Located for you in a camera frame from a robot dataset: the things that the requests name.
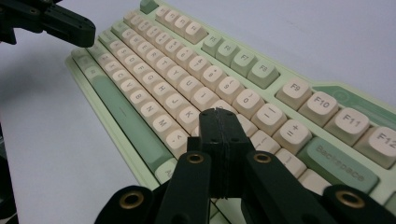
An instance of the light green keycap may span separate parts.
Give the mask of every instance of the light green keycap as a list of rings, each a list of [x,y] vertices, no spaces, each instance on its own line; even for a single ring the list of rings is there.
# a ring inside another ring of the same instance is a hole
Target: light green keycap
[[[122,33],[128,29],[131,29],[127,24],[122,21],[116,21],[111,26],[111,31],[118,37],[122,36]]]
[[[103,45],[109,47],[111,43],[119,39],[110,30],[105,30],[99,34],[99,40]]]
[[[239,51],[233,61],[231,62],[231,68],[239,75],[246,77],[251,67],[257,62],[257,58],[253,53],[248,52],[245,49]]]
[[[212,218],[209,220],[209,224],[228,224],[229,222],[221,213],[216,213]]]
[[[238,45],[229,40],[225,40],[218,48],[218,51],[216,52],[216,58],[225,65],[230,66],[233,58],[238,52]]]
[[[91,85],[152,173],[161,164],[173,158],[163,142],[109,77],[96,77],[91,80]]]
[[[265,89],[279,77],[279,73],[273,64],[259,60],[247,75],[247,79]]]
[[[158,181],[160,181],[160,184],[165,183],[172,177],[176,164],[177,160],[172,158],[158,167],[158,169],[155,171],[155,177],[157,177]]]
[[[216,52],[223,41],[224,39],[221,35],[211,33],[205,38],[202,50],[212,57],[216,57]]]
[[[385,207],[394,215],[396,216],[396,192],[390,196],[390,198],[385,203]]]
[[[297,157],[331,184],[346,184],[368,193],[378,182],[371,170],[319,137],[312,139]]]

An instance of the screw hole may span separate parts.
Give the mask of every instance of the screw hole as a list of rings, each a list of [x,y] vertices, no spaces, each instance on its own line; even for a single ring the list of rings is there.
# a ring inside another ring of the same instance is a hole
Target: screw hole
[[[138,207],[144,201],[142,192],[133,190],[122,195],[120,206],[124,209],[133,209]]]
[[[187,161],[191,163],[200,163],[204,161],[204,157],[199,154],[191,154],[187,157]]]
[[[359,195],[347,190],[335,192],[335,197],[340,201],[340,203],[352,208],[363,208],[365,205],[364,200],[359,197]]]
[[[271,157],[269,157],[269,156],[267,156],[267,155],[265,155],[265,154],[262,154],[262,153],[260,153],[260,154],[255,154],[254,157],[253,157],[253,159],[254,159],[255,161],[257,161],[257,162],[260,162],[260,163],[268,163],[268,162],[271,161]]]

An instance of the mechanical keyboard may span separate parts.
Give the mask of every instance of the mechanical keyboard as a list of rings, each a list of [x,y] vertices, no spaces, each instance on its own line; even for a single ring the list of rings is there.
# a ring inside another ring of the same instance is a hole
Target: mechanical keyboard
[[[199,113],[221,107],[307,189],[347,184],[396,214],[395,108],[296,74],[163,1],[142,1],[66,64],[142,186],[166,182]],[[240,200],[212,200],[210,222],[244,223]]]

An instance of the white table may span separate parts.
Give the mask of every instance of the white table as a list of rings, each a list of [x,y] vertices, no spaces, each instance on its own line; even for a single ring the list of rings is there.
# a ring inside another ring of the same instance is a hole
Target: white table
[[[67,0],[108,28],[138,1]],[[340,81],[396,106],[394,1],[169,0],[314,80]],[[93,223],[134,176],[64,65],[74,48],[16,30],[0,44],[0,120],[21,223]]]

